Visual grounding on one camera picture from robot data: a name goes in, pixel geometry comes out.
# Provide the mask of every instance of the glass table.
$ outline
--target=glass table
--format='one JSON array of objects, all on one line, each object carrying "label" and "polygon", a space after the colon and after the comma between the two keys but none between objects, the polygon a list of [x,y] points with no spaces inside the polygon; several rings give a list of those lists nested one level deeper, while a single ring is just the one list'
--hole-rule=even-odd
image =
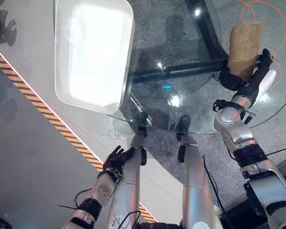
[{"label": "glass table", "polygon": [[[260,4],[256,19],[264,23],[260,51],[268,48],[273,52],[286,34],[286,2],[272,1],[278,10],[262,2],[252,3],[253,10]],[[230,101],[235,93],[218,82],[218,72],[227,65],[230,30],[239,23],[245,4],[211,0],[129,3],[135,18],[133,50],[124,101],[112,116],[135,124],[144,111],[149,127],[174,131],[180,117],[188,115],[189,133],[215,134],[213,103],[216,99]],[[243,21],[252,20],[252,12],[245,9]],[[286,40],[275,59],[284,74],[272,64],[276,86],[252,107],[257,116],[250,127],[267,121],[286,104]]]}]

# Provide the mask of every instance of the white plastic tray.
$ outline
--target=white plastic tray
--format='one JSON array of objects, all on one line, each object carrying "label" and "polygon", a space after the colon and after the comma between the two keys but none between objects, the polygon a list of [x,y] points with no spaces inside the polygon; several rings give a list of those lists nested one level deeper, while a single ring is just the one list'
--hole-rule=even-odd
[{"label": "white plastic tray", "polygon": [[133,44],[125,0],[58,0],[55,91],[65,103],[113,114],[123,103]]}]

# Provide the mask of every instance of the warning stripe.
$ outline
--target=warning stripe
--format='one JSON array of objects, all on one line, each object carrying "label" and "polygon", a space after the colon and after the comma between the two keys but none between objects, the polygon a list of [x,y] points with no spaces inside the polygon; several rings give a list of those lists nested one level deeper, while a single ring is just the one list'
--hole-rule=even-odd
[{"label": "warning stripe", "polygon": [[[79,137],[59,119],[56,114],[48,107],[44,101],[30,88],[23,78],[16,72],[8,61],[0,54],[0,69],[14,83],[16,87],[31,101],[31,103],[43,114],[45,118],[89,161],[97,171],[102,171],[102,161],[86,146]],[[147,222],[158,222],[157,219],[144,207],[139,205],[141,215]]]}]

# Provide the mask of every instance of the silver robot leg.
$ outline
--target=silver robot leg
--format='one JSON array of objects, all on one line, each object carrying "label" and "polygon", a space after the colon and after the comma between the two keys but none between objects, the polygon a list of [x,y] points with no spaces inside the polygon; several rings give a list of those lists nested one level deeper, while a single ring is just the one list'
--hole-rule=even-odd
[{"label": "silver robot leg", "polygon": [[208,176],[197,148],[189,135],[181,135],[184,148],[185,179],[183,188],[183,227],[215,229],[214,207]]},{"label": "silver robot leg", "polygon": [[[110,207],[108,229],[117,229],[124,218],[139,209],[140,166],[144,144],[144,131],[139,131],[132,140],[131,147],[135,148],[134,155],[123,167],[123,176],[119,180]],[[127,217],[122,229],[131,229],[137,218],[136,213]]]}]

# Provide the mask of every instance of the black wire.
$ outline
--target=black wire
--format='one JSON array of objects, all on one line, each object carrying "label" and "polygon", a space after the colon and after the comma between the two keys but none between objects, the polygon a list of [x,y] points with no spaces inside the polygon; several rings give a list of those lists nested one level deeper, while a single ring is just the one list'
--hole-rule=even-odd
[{"label": "black wire", "polygon": [[[209,174],[210,174],[211,178],[213,179],[213,181],[214,181],[214,183],[215,183],[216,192],[218,193],[218,186],[217,186],[216,180],[215,180],[215,178],[213,177],[213,175],[212,175],[210,172],[209,172]],[[217,199],[217,198],[216,198],[216,200],[217,200],[217,206],[218,206],[219,210],[220,210],[221,212],[223,212],[223,211],[221,210],[220,206],[219,206],[219,203],[218,203],[218,199]]]},{"label": "black wire", "polygon": [[266,156],[269,156],[269,155],[272,155],[272,154],[276,154],[276,153],[279,153],[279,152],[284,151],[284,150],[286,150],[286,148],[285,149],[280,149],[280,150],[275,151],[275,152],[270,153],[270,154],[266,154]]},{"label": "black wire", "polygon": [[228,152],[229,152],[230,157],[231,157],[234,161],[236,161],[236,159],[235,159],[234,157],[232,157],[232,155],[231,155],[231,153],[230,153],[229,150],[228,150]]},{"label": "black wire", "polygon": [[76,194],[76,196],[74,197],[74,204],[75,204],[75,206],[76,206],[77,208],[78,208],[77,197],[78,197],[80,194],[84,193],[84,192],[88,192],[90,189],[91,189],[91,188],[85,189],[85,190],[80,191],[79,193]]},{"label": "black wire", "polygon": [[208,177],[210,179],[211,185],[212,185],[212,187],[214,189],[214,192],[215,192],[216,198],[218,200],[219,206],[221,207],[222,213],[225,216],[225,218],[226,218],[228,224],[230,225],[231,229],[234,229],[234,226],[233,226],[229,216],[227,215],[227,213],[226,213],[226,211],[225,211],[225,209],[224,209],[224,207],[223,207],[223,205],[222,205],[222,203],[220,201],[220,198],[219,198],[218,193],[216,191],[215,185],[214,185],[214,183],[213,183],[213,181],[211,179],[210,173],[209,173],[208,169],[206,168],[205,159],[204,159],[204,169],[205,169],[205,171],[206,171],[206,173],[207,173],[207,175],[208,175]]},{"label": "black wire", "polygon": [[64,205],[57,205],[57,206],[58,206],[58,207],[70,208],[70,209],[76,210],[76,208],[72,208],[72,207],[68,207],[68,206],[64,206]]},{"label": "black wire", "polygon": [[141,211],[132,211],[132,212],[129,212],[129,213],[125,216],[125,218],[123,219],[122,223],[119,225],[118,229],[121,228],[121,226],[123,225],[123,223],[125,222],[125,220],[126,220],[131,214],[133,214],[133,213],[139,213],[137,219],[136,219],[135,222],[133,223],[133,226],[132,226],[132,229],[133,229],[133,227],[135,226],[135,223],[138,221],[138,218],[139,218],[140,215],[141,215]]}]

